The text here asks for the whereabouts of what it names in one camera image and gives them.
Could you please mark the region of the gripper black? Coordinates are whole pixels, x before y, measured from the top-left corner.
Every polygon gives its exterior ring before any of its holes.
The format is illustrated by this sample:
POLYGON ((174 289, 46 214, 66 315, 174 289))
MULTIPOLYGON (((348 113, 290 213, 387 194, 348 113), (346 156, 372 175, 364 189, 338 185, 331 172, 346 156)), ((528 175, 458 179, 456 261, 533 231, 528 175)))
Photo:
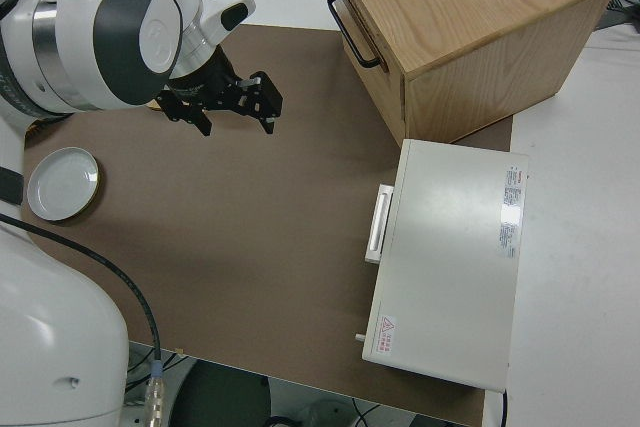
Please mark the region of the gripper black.
POLYGON ((195 71, 170 79, 168 87, 171 91, 161 91, 156 96, 156 103, 170 121, 184 121, 195 126, 203 136, 210 136, 212 123, 198 105, 206 110, 220 108, 225 92, 232 86, 238 97, 233 102, 233 111, 256 119, 263 130, 272 135, 275 121, 282 112, 281 93, 264 71, 239 80, 222 48, 216 48, 195 71))

